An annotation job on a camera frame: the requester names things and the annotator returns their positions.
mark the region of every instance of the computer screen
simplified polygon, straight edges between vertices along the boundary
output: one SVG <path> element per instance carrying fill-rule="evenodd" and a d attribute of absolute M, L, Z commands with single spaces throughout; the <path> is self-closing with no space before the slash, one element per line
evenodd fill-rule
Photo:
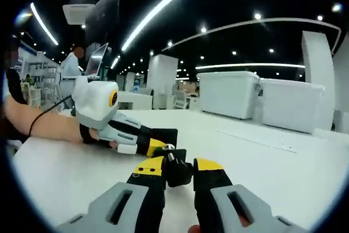
<path fill-rule="evenodd" d="M 108 34 L 115 34 L 119 20 L 119 0 L 100 0 L 85 20 L 86 46 L 105 43 Z"/>
<path fill-rule="evenodd" d="M 98 74 L 98 70 L 105 56 L 105 51 L 107 50 L 107 48 L 108 48 L 108 43 L 101 46 L 99 49 L 97 49 L 91 54 L 86 67 L 85 76 Z"/>

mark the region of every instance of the ceiling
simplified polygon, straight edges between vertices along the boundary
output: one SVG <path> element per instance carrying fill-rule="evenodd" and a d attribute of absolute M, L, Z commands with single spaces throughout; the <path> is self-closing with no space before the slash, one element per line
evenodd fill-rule
<path fill-rule="evenodd" d="M 53 45 L 48 36 L 38 25 L 34 16 L 26 22 L 21 30 L 28 35 L 21 36 L 23 40 L 33 45 L 37 50 L 46 51 L 49 58 L 55 61 L 65 59 L 72 44 L 83 45 L 85 32 L 80 26 L 68 25 L 64 17 L 62 5 L 70 0 L 31 0 L 34 2 L 42 20 L 59 42 Z M 302 31 L 317 31 L 325 33 L 330 47 L 334 45 L 337 30 L 325 26 L 300 22 L 270 22 L 240 26 L 206 34 L 186 41 L 169 50 L 167 42 L 176 43 L 182 39 L 200 33 L 202 26 L 207 30 L 222 27 L 237 22 L 254 19 L 254 13 L 260 13 L 263 18 L 271 17 L 299 17 L 316 20 L 318 15 L 323 16 L 323 22 L 334 24 L 342 28 L 348 23 L 347 0 L 174 0 L 167 5 L 141 31 L 131 43 L 126 52 L 121 51 L 125 40 L 138 23 L 161 0 L 120 0 L 120 18 L 117 32 L 117 41 L 121 60 L 110 72 L 115 78 L 122 70 L 131 67 L 131 71 L 146 73 L 149 63 L 149 52 L 163 53 L 183 61 L 179 68 L 186 72 L 179 72 L 179 77 L 190 77 L 196 80 L 195 69 L 200 65 L 230 64 L 230 63 L 288 63 L 302 64 Z M 334 3 L 342 3 L 342 12 L 334 13 L 331 8 Z M 85 59 L 79 64 L 86 68 Z M 256 71 L 261 77 L 304 81 L 304 72 L 295 68 L 279 67 L 248 67 L 248 68 L 221 68 L 211 71 L 249 70 Z"/>

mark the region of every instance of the white container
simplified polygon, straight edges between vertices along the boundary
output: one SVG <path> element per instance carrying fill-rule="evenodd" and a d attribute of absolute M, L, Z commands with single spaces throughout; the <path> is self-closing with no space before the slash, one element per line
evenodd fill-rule
<path fill-rule="evenodd" d="M 311 83 L 261 79 L 264 124 L 312 133 L 324 87 Z"/>
<path fill-rule="evenodd" d="M 254 114 L 259 77 L 247 71 L 200 73 L 200 109 L 240 119 Z"/>

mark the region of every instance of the black cable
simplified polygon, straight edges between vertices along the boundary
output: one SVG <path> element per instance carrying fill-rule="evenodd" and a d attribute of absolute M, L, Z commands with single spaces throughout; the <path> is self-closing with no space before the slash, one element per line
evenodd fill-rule
<path fill-rule="evenodd" d="M 32 133 L 32 129 L 33 129 L 33 126 L 34 126 L 34 123 L 45 113 L 51 111 L 52 109 L 54 109 L 56 106 L 58 106 L 59 104 L 61 104 L 62 102 L 66 101 L 67 99 L 71 98 L 71 95 L 63 98 L 61 101 L 58 101 L 57 103 L 55 103 L 55 105 L 53 105 L 52 107 L 50 107 L 49 109 L 45 110 L 44 112 L 40 113 L 33 121 L 33 123 L 31 124 L 31 128 L 29 129 L 29 134 L 28 136 L 31 136 L 31 133 Z"/>

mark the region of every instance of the black wristband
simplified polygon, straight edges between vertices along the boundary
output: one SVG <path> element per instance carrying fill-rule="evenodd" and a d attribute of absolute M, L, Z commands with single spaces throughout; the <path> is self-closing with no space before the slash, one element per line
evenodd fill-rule
<path fill-rule="evenodd" d="M 93 144 L 97 142 L 97 140 L 93 139 L 89 134 L 89 128 L 82 124 L 80 124 L 80 135 L 84 144 Z"/>

